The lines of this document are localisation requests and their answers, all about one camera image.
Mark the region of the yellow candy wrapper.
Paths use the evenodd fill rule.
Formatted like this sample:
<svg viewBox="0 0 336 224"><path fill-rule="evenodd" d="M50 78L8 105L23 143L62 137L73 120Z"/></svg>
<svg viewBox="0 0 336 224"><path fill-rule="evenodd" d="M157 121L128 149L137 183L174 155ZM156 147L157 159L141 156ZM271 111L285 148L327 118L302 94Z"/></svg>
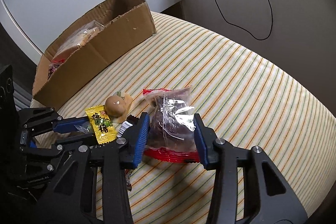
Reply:
<svg viewBox="0 0 336 224"><path fill-rule="evenodd" d="M117 137L117 131L105 111L105 106L94 106L85 109L98 144L112 142Z"/></svg>

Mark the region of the snickers chocolate bar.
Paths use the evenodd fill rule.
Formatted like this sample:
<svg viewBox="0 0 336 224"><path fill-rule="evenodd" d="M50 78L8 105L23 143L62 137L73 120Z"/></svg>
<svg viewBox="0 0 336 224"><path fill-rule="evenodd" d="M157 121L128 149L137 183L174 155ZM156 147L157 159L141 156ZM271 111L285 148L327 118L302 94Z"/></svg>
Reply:
<svg viewBox="0 0 336 224"><path fill-rule="evenodd" d="M124 134L124 132L126 131L126 129L128 129L129 127L136 125L137 122L139 121L139 118L137 118L136 116L133 115L129 115L126 120L121 124L121 127L117 133L117 137L121 138L122 135ZM130 177L132 175L133 170L131 169L126 169L125 170L125 178L126 178L126 188L128 191L131 192L132 190L132 186L131 186L131 182L130 182Z"/></svg>

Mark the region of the packaged brown marinated egg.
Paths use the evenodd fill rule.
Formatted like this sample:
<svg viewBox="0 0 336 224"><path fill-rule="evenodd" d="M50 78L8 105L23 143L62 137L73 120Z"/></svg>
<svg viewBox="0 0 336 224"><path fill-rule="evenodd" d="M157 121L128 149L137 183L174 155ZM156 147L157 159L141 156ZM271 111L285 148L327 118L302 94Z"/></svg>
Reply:
<svg viewBox="0 0 336 224"><path fill-rule="evenodd" d="M105 111L113 123L126 120L133 98L124 92L117 91L105 101Z"/></svg>

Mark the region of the clear red chocolate cookie bag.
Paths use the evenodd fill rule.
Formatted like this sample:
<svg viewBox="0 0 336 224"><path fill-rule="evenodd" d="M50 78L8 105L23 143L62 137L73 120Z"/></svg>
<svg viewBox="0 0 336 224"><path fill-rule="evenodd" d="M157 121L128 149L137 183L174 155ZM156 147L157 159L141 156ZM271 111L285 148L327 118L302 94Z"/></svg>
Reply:
<svg viewBox="0 0 336 224"><path fill-rule="evenodd" d="M177 164L199 162L191 87L144 89L142 95L153 109L145 155Z"/></svg>

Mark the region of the large clear biscuit package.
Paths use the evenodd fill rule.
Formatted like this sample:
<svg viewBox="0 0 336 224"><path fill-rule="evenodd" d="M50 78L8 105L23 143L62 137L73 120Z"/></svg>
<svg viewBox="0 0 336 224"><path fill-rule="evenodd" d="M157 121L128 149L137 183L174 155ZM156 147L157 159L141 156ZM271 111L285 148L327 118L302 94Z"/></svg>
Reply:
<svg viewBox="0 0 336 224"><path fill-rule="evenodd" d="M52 62L64 62L72 53L84 46L90 39L102 31L105 26L97 20L92 20L76 30L56 51Z"/></svg>

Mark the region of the green white snack packet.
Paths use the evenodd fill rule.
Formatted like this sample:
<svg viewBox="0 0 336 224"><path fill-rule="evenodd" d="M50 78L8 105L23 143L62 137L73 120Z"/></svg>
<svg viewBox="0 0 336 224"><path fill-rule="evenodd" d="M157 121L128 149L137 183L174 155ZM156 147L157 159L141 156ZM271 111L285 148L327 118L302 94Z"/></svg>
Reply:
<svg viewBox="0 0 336 224"><path fill-rule="evenodd" d="M90 122L84 122L83 124L75 125L75 128L84 134L93 134L95 133Z"/></svg>

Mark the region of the red clear dried fruit bag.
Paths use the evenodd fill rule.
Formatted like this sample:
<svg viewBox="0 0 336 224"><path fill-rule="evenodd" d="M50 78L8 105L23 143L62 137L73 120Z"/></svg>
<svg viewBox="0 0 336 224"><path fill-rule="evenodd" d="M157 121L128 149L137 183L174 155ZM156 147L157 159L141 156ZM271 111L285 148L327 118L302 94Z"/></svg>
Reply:
<svg viewBox="0 0 336 224"><path fill-rule="evenodd" d="M65 59L61 60L52 60L49 65L48 79L52 76L52 74L65 62Z"/></svg>

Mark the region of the brown cardboard box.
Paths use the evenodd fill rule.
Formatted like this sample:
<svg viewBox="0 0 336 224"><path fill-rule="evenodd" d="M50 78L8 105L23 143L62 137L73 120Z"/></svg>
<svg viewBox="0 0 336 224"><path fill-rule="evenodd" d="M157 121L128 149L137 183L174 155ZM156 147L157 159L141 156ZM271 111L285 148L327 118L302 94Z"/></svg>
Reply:
<svg viewBox="0 0 336 224"><path fill-rule="evenodd" d="M103 30L72 53L54 73L49 66L57 50L86 24ZM33 99L60 109L112 62L156 33L146 0L105 0L87 11L54 40L42 55L33 84Z"/></svg>

